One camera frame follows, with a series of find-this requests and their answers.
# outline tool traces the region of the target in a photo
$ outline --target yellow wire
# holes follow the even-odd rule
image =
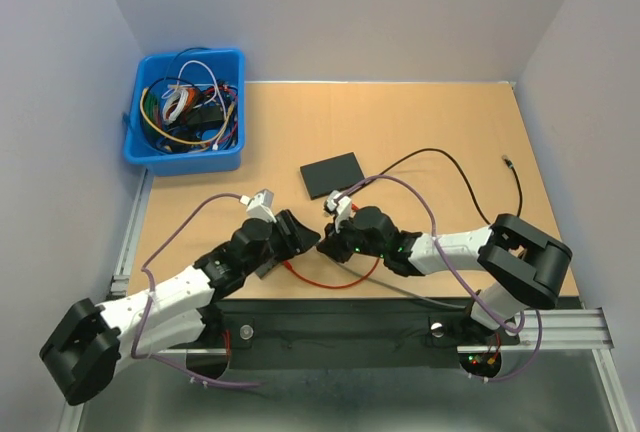
[[[147,91],[148,90],[149,90],[148,88],[144,89],[142,91],[142,95],[140,96],[140,114],[142,114],[142,117],[147,122],[147,124],[149,124],[151,126],[151,128],[153,130],[155,130],[157,133],[159,133],[163,137],[166,137],[169,140],[173,140],[174,142],[178,142],[179,144],[184,144],[184,145],[205,145],[205,146],[208,147],[209,144],[211,144],[211,142],[215,141],[218,138],[218,136],[220,135],[220,132],[224,133],[224,129],[226,129],[226,124],[228,122],[228,117],[231,116],[231,112],[233,112],[233,108],[236,105],[235,102],[231,103],[231,106],[229,107],[229,110],[227,111],[227,121],[225,122],[225,127],[220,129],[220,132],[218,132],[215,137],[213,137],[213,138],[211,138],[209,140],[200,140],[198,142],[194,142],[194,141],[191,141],[191,140],[182,140],[182,139],[178,139],[177,137],[173,137],[172,135],[167,134],[164,130],[162,130],[156,124],[151,122],[151,119],[149,117],[147,117],[147,114],[144,111],[143,99],[147,96]]]

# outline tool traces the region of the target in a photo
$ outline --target black cable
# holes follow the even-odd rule
[[[335,262],[332,259],[331,262],[333,262],[335,265],[337,265],[338,267],[340,267],[342,270],[349,272],[351,275],[355,275],[356,277],[364,277],[364,274],[361,274],[359,272],[356,272],[355,270],[351,269],[350,267],[341,264],[340,262]],[[401,289],[400,287],[396,287],[395,285],[391,285],[387,282],[383,282],[381,280],[378,279],[374,279],[373,277],[367,277],[367,281],[372,282],[374,284],[378,284],[382,287],[385,287],[389,290],[393,290],[394,292],[398,292],[402,295],[405,295],[407,297],[412,297],[414,299],[418,299],[421,300],[423,302],[426,302],[432,306],[435,307],[440,307],[441,309],[449,309],[449,310],[464,310],[466,309],[466,306],[464,305],[456,305],[456,304],[449,304],[448,302],[442,302],[440,300],[436,300],[436,299],[432,299],[430,297],[423,297],[422,295],[418,295],[418,294],[414,294],[413,292],[410,292],[406,289]]]
[[[402,157],[400,160],[395,161],[393,164],[391,164],[389,167],[387,167],[386,169],[384,169],[382,172],[380,172],[378,175],[383,175],[386,174],[387,172],[389,172],[391,169],[393,169],[394,167],[396,167],[397,165],[401,164],[402,162],[404,162],[407,159],[410,159],[411,157],[413,157],[414,155],[418,155],[421,154],[423,152],[437,152],[439,154],[444,155],[447,159],[449,159],[453,165],[456,166],[456,169],[458,169],[458,172],[460,172],[460,175],[462,176],[462,180],[464,180],[464,183],[467,186],[467,189],[469,190],[469,194],[471,195],[471,200],[473,201],[473,205],[475,206],[476,210],[478,211],[478,214],[480,214],[480,217],[482,217],[482,220],[485,222],[485,224],[490,225],[491,222],[489,221],[489,219],[487,219],[487,216],[484,214],[484,212],[482,212],[482,209],[480,208],[480,204],[478,203],[478,199],[476,198],[476,194],[473,191],[473,187],[471,187],[471,183],[469,182],[469,179],[467,178],[467,175],[464,173],[464,171],[462,170],[462,167],[460,166],[460,164],[458,163],[458,161],[453,158],[453,156],[451,154],[449,154],[447,151],[442,150],[442,149],[436,149],[436,148],[432,148],[432,147],[427,147],[424,149],[419,149],[416,150],[414,152],[411,152],[408,155],[405,155],[404,157]],[[522,187],[520,185],[520,178],[518,177],[518,173],[516,172],[515,166],[513,165],[513,162],[511,162],[511,160],[509,160],[509,158],[506,155],[502,156],[502,160],[504,161],[504,163],[506,164],[507,167],[509,167],[509,169],[511,169],[511,172],[513,172],[513,177],[516,180],[516,187],[518,188],[518,211],[516,212],[516,215],[518,217],[520,217],[520,214],[522,213],[522,203],[524,202],[524,197],[522,195]],[[366,184],[364,184],[360,189],[358,189],[357,191],[355,191],[353,194],[351,194],[352,196],[356,193],[356,192],[360,192],[362,189],[364,189],[365,187],[368,187],[369,185],[371,185],[373,182],[375,182],[376,179],[372,179],[370,181],[368,181]]]
[[[509,157],[507,157],[506,155],[502,156],[502,160],[504,161],[505,164],[507,164],[507,167],[509,167],[511,169],[511,172],[513,172],[513,178],[516,179],[516,187],[518,188],[518,197],[519,197],[519,201],[518,201],[518,211],[516,212],[516,215],[518,217],[520,217],[520,214],[522,213],[522,186],[520,185],[520,177],[518,177],[518,173],[516,172],[516,168],[513,165],[513,162],[511,162],[511,160],[509,160]]]
[[[182,54],[184,54],[185,52],[190,52],[192,50],[209,50],[208,47],[188,47],[186,49],[181,50],[180,52],[178,52],[176,55],[173,56],[173,59],[171,59],[171,62],[169,62],[169,65],[167,65],[167,69],[165,70],[164,73],[164,78],[162,79],[162,81],[166,81],[168,79],[170,80],[176,80],[172,77],[169,77],[169,71],[171,70],[171,66],[175,63],[176,59],[178,57],[180,57]]]

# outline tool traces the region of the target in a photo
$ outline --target metal floor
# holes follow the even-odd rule
[[[530,352],[504,354],[505,368]],[[144,362],[85,405],[79,430],[153,432],[615,431],[589,350],[545,351],[512,381],[428,368],[231,371],[265,385],[220,391]]]

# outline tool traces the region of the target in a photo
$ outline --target screw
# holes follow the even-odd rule
[[[253,327],[248,324],[240,327],[240,338],[242,340],[249,340],[251,337],[253,337]]]
[[[431,335],[433,335],[436,339],[444,337],[444,325],[440,322],[434,322],[431,324]]]

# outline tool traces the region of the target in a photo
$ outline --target cable bundle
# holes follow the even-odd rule
[[[206,69],[211,83],[195,84],[182,78],[184,69],[190,64]],[[169,84],[167,90],[156,96],[153,89],[167,81],[176,83]],[[165,75],[142,92],[140,117],[147,142],[163,154],[233,147],[238,141],[237,90],[235,86],[218,81],[205,63],[185,62],[177,77]]]

